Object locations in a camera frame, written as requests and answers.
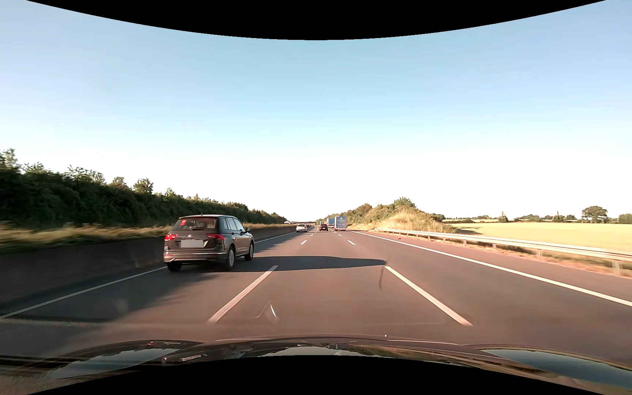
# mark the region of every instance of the dark gray suv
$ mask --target dark gray suv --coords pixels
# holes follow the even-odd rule
[[[235,259],[253,258],[255,242],[250,228],[230,215],[191,215],[181,217],[165,235],[164,261],[170,271],[183,264],[218,262],[233,270]]]

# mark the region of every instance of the car hood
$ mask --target car hood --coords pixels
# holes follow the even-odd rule
[[[83,349],[53,358],[1,357],[19,375],[90,380],[139,370],[261,356],[368,356],[481,368],[600,394],[632,394],[632,367],[548,349],[455,345],[352,335],[283,335],[215,342],[151,339]]]

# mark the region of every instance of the highway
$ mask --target highway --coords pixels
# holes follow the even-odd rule
[[[356,230],[262,240],[231,272],[139,268],[0,306],[0,317],[12,313],[0,319],[0,354],[327,333],[533,346],[632,365],[631,279]]]

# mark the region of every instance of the blurred license plate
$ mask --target blurred license plate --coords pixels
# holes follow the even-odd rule
[[[206,240],[182,240],[180,246],[182,248],[204,248]]]

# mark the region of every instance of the guardrail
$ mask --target guardrail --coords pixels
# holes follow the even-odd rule
[[[554,252],[564,252],[565,254],[592,256],[595,258],[602,258],[602,259],[607,259],[611,261],[614,267],[614,273],[617,275],[621,274],[621,262],[632,262],[632,252],[617,251],[613,249],[581,247],[578,245],[555,244],[551,242],[538,242],[538,241],[531,241],[531,240],[490,238],[487,236],[467,236],[467,235],[458,235],[455,233],[424,232],[420,230],[376,228],[376,229],[372,229],[371,231],[407,235],[407,236],[424,236],[424,237],[428,237],[429,240],[431,238],[443,239],[443,242],[445,242],[447,239],[461,240],[463,245],[467,245],[468,241],[472,241],[472,242],[482,242],[485,244],[491,244],[492,247],[494,248],[496,248],[497,245],[507,245],[511,247],[535,249],[539,259],[542,258],[542,254],[543,254],[542,251],[554,251]]]

